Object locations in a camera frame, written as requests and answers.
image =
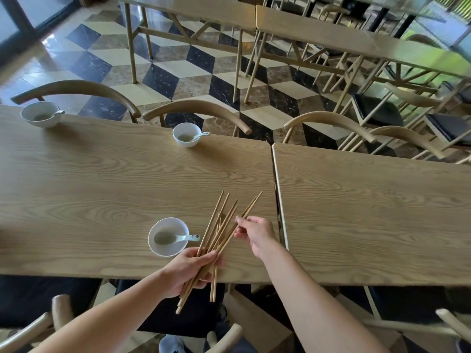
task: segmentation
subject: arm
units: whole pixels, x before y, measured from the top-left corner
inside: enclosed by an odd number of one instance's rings
[[[139,328],[164,298],[180,294],[183,284],[213,261],[216,252],[196,257],[198,248],[183,250],[168,265],[136,285],[78,316],[57,331],[34,353],[111,353]],[[202,288],[210,275],[199,282]]]
[[[305,351],[387,352],[276,240],[269,220],[254,216],[236,220],[240,227],[235,236],[247,240],[265,264]]]

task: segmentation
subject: white ceramic bowl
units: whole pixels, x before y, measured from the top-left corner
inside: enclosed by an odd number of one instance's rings
[[[59,106],[50,101],[39,101],[29,104],[21,110],[21,117],[28,123],[37,127],[53,127],[57,125],[62,117],[62,114],[56,114],[59,111]],[[38,115],[50,115],[50,118],[45,120],[35,120]]]
[[[173,128],[173,138],[175,139],[177,144],[183,147],[195,146],[200,141],[200,137],[198,137],[196,140],[185,142],[179,140],[180,136],[183,135],[194,137],[199,134],[201,134],[201,129],[197,125],[192,124],[191,122],[182,122],[181,124],[178,124]]]
[[[190,235],[188,227],[185,222],[178,218],[164,218],[159,220],[149,232],[149,248],[154,254],[164,257],[177,255],[180,251],[185,249],[188,244],[187,240],[178,241],[168,245],[156,244],[154,238],[159,235],[159,232],[171,232],[175,235]]]

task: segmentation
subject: chopsticks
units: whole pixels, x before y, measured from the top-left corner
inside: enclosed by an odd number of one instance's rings
[[[241,215],[242,218],[245,219],[249,215],[250,211],[255,206],[256,202],[259,200],[262,193],[263,191],[261,191],[259,195],[256,196],[250,202],[248,207],[245,208],[244,212]],[[222,251],[226,248],[227,244],[229,243],[229,241],[233,237],[234,232],[237,229],[237,223],[235,223],[232,225],[232,227],[230,227],[228,231],[226,231],[229,221],[232,219],[235,211],[237,210],[237,201],[233,203],[232,207],[229,209],[228,214],[225,216],[224,208],[226,207],[227,200],[229,198],[229,193],[224,199],[221,209],[218,210],[223,194],[224,194],[224,191],[222,191],[221,195],[219,196],[218,202],[216,203],[216,207],[214,208],[214,211],[211,215],[211,219],[209,220],[208,227],[206,228],[206,231],[203,235],[203,239],[201,240],[201,244],[200,244],[200,247],[198,248],[198,253],[197,253],[197,256],[202,256],[213,250],[216,250],[218,255],[215,257],[215,259],[211,263],[203,266],[193,279],[188,280],[183,285],[183,289],[180,294],[180,302],[178,303],[177,311],[175,312],[177,315],[181,312],[183,306],[185,305],[186,300],[188,299],[188,296],[190,295],[195,285],[198,283],[199,280],[203,279],[204,276],[210,270],[212,270],[213,279],[211,282],[211,292],[210,292],[209,300],[210,302],[215,302],[216,300],[216,283],[217,283],[218,268],[217,266],[215,266],[215,263],[220,257]]]

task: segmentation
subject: right hand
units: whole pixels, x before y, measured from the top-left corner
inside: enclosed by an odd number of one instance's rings
[[[236,216],[239,224],[234,236],[246,240],[254,255],[260,259],[260,252],[271,242],[276,242],[275,232],[271,221],[258,216],[248,216],[247,219]]]

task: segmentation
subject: hand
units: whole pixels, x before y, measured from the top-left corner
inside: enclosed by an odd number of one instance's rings
[[[235,231],[236,238],[246,240],[254,253],[260,259],[260,250],[272,241],[276,241],[271,221],[258,216],[248,216],[247,219],[236,216],[235,221],[239,227]]]
[[[181,293],[185,282],[194,278],[202,266],[211,263],[217,256],[216,250],[203,256],[197,256],[197,252],[198,248],[186,248],[162,268],[162,272],[170,281],[170,289],[166,294],[166,297],[178,296]],[[220,265],[221,263],[221,259],[216,261],[216,265]],[[202,289],[211,280],[212,274],[207,273],[202,280],[199,280],[195,288]]]

